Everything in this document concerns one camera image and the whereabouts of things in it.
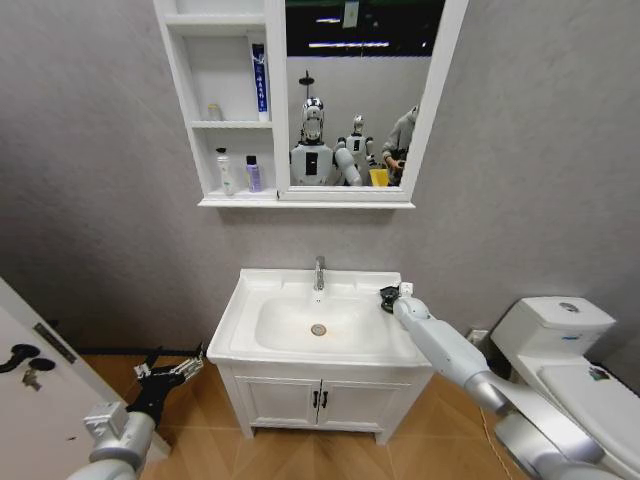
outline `sink basin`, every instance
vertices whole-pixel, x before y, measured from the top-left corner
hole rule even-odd
[[[288,352],[382,353],[389,344],[389,322],[383,314],[367,298],[272,298],[258,315],[256,341]],[[314,325],[324,332],[313,333]]]
[[[380,308],[379,290],[400,274],[243,269],[209,345],[212,362],[233,360],[429,365],[408,332]]]

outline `sink cabinet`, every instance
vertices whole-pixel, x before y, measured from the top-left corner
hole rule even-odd
[[[243,433],[255,427],[372,432],[385,444],[429,381],[428,367],[218,363]]]

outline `small bottle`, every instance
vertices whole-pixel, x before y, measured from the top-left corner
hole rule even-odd
[[[213,120],[215,122],[221,122],[224,120],[220,105],[217,103],[210,103],[207,105],[207,111],[209,112],[209,120]]]
[[[260,167],[258,167],[255,155],[247,155],[247,173],[249,174],[249,191],[253,193],[261,192]]]
[[[220,169],[220,180],[222,180],[222,190],[227,195],[233,195],[235,192],[235,182],[233,181],[233,175],[231,175],[231,164],[229,163],[229,157],[225,155],[226,148],[216,148],[218,152],[218,168]]]

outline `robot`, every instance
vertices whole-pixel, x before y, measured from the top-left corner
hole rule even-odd
[[[436,371],[504,417],[495,427],[496,436],[531,478],[621,480],[595,466],[604,451],[589,435],[531,387],[491,372],[482,353],[412,293],[410,283],[386,287],[380,291],[381,306],[408,330]],[[92,463],[68,480],[138,478],[169,391],[202,368],[201,348],[196,357],[176,366],[151,368],[155,358],[135,368],[142,392],[126,411],[120,403],[98,405],[85,418],[96,442]]]
[[[301,140],[289,154],[294,185],[323,186],[335,184],[335,167],[342,183],[361,186],[362,178],[353,155],[344,147],[334,152],[322,141],[324,105],[318,97],[308,98],[302,106]]]
[[[202,345],[196,356],[180,365],[152,368],[160,351],[134,367],[142,390],[131,405],[125,409],[121,402],[99,404],[85,417],[95,441],[90,463],[67,480],[136,480],[140,476],[167,395],[203,367]]]
[[[353,117],[353,133],[347,138],[340,137],[336,143],[335,150],[346,148],[355,160],[356,168],[360,172],[362,184],[368,185],[369,169],[375,166],[375,158],[373,154],[373,137],[364,137],[362,130],[364,129],[364,115],[357,114]]]
[[[393,312],[436,371],[504,417],[495,427],[496,436],[531,478],[620,480],[594,466],[604,450],[589,435],[531,387],[491,372],[484,355],[411,297],[412,290],[411,284],[381,290],[382,308]]]

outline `door handle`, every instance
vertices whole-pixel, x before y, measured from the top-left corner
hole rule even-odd
[[[19,343],[11,347],[11,358],[0,365],[0,373],[7,373],[14,370],[27,358],[34,358],[40,355],[40,349],[33,345]]]

